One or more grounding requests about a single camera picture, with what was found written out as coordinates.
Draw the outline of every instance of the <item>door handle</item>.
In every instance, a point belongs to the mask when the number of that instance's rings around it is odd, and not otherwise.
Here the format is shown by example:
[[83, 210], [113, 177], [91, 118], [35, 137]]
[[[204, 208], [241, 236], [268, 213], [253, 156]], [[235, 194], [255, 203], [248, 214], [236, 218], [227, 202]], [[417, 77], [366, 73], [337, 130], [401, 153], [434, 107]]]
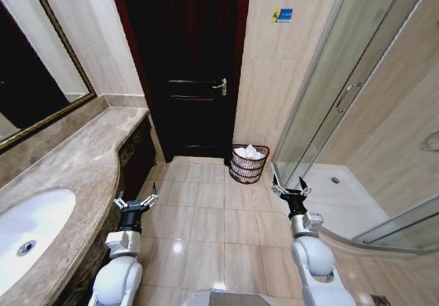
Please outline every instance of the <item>door handle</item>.
[[222, 79], [222, 83], [220, 85], [215, 85], [212, 86], [212, 89], [222, 89], [222, 95], [226, 95], [227, 94], [227, 79], [223, 78]]
[[348, 93], [349, 93], [349, 91], [351, 90], [351, 89], [353, 89], [353, 88], [355, 88], [355, 87], [360, 87], [361, 86], [361, 82], [358, 82], [358, 83], [354, 83], [354, 84], [351, 84], [350, 86], [348, 86], [347, 88], [346, 88], [346, 90], [343, 92], [343, 95], [340, 97], [340, 100], [338, 101], [338, 103], [337, 103], [337, 106], [336, 106], [336, 108], [337, 108], [337, 112], [339, 112], [339, 113], [344, 113], [344, 111], [346, 110], [345, 108], [340, 108], [340, 104], [343, 102], [343, 99], [348, 95]]

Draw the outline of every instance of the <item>sink drain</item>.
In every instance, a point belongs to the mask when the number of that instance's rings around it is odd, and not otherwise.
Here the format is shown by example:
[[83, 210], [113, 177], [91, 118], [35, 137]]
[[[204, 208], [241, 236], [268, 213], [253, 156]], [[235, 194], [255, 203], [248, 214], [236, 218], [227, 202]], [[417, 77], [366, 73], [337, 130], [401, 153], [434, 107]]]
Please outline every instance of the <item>sink drain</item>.
[[26, 243], [22, 244], [19, 250], [16, 252], [16, 255], [19, 257], [27, 255], [30, 250], [32, 250], [35, 247], [36, 241], [33, 239], [32, 241], [27, 241]]

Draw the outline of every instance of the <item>wastebasket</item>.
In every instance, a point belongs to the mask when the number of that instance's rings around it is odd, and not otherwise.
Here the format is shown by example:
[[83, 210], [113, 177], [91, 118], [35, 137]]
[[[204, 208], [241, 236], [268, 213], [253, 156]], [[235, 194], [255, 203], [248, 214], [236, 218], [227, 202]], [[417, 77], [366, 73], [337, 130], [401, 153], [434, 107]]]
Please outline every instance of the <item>wastebasket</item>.
[[259, 160], [252, 160], [251, 158], [244, 158], [235, 152], [235, 148], [246, 148], [248, 145], [239, 143], [232, 144], [232, 157], [230, 159], [230, 167], [228, 172], [230, 176], [241, 184], [252, 184], [257, 182], [263, 171], [263, 166], [267, 161], [270, 149], [266, 146], [253, 145], [253, 147], [263, 155]]

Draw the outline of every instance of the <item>dark wooden door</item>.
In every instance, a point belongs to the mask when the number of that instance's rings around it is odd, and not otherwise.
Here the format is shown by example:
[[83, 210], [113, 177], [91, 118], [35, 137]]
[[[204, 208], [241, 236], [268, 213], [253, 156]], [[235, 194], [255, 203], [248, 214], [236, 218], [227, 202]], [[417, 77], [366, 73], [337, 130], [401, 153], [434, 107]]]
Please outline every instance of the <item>dark wooden door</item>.
[[167, 161], [226, 158], [248, 0], [115, 1]]
[[0, 30], [0, 112], [28, 128], [69, 102], [2, 2]]

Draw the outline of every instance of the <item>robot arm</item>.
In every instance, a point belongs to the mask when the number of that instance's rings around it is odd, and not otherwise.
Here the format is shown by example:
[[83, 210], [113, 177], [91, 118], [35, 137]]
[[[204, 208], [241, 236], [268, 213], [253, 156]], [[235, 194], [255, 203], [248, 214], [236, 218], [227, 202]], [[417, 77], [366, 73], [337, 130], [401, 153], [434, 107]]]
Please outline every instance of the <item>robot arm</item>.
[[124, 256], [113, 259], [97, 273], [88, 306], [131, 305], [141, 277], [142, 265], [135, 258]]
[[[331, 249], [323, 242], [315, 237], [299, 237], [293, 243], [291, 253], [299, 270], [306, 306], [356, 306], [335, 268]], [[317, 281], [315, 276], [324, 280]]]
[[318, 239], [317, 228], [323, 223], [318, 213], [309, 213], [303, 205], [311, 189], [300, 178], [301, 190], [283, 189], [274, 178], [272, 190], [287, 201], [292, 235], [292, 257], [302, 281], [302, 295], [306, 306], [356, 306], [354, 298], [343, 286], [335, 268], [331, 249]]

